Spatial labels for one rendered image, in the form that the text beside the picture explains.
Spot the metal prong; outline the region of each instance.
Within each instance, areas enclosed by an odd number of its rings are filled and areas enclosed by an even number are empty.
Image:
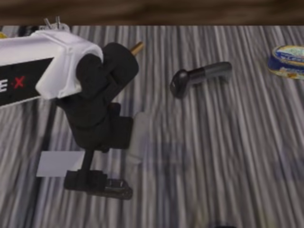
[[[47,25],[47,27],[49,29],[52,29],[51,23],[49,22],[49,20],[47,18],[44,18],[44,23]]]
[[[138,52],[140,52],[143,48],[143,43],[139,42],[138,44],[136,44],[133,48],[131,48],[131,52],[134,56],[136,56],[138,54]]]
[[[56,16],[57,29],[60,29],[60,17]]]

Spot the blue can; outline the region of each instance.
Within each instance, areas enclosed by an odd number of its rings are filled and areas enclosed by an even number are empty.
[[[304,46],[276,47],[269,58],[268,69],[278,76],[304,79]]]

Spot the red x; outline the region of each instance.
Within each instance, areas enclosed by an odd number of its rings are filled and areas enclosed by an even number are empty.
[[[25,77],[24,76],[22,76],[21,78],[15,78],[15,80],[16,80],[16,84],[15,84],[15,86],[14,86],[14,89],[17,89],[19,86],[20,87],[23,87],[23,80],[25,79]]]

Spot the striped surface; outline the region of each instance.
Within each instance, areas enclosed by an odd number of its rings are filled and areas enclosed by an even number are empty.
[[[17,27],[4,27],[16,35]],[[48,101],[0,111],[0,227],[304,227],[304,95],[301,81],[266,69],[271,49],[300,45],[304,27],[73,27],[104,46],[143,41],[140,73],[117,97],[123,115],[150,114],[140,156],[95,153],[94,167],[125,177],[131,201],[67,192],[63,179],[35,179],[41,150],[80,150],[63,112]],[[168,89],[180,68],[218,61],[228,85],[209,81],[179,101]]]

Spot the black and gray tool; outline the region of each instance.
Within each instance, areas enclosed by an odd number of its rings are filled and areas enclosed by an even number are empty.
[[[174,75],[170,83],[170,90],[174,97],[183,99],[192,85],[217,77],[227,83],[231,75],[232,65],[229,62],[215,63],[191,71],[182,69]]]

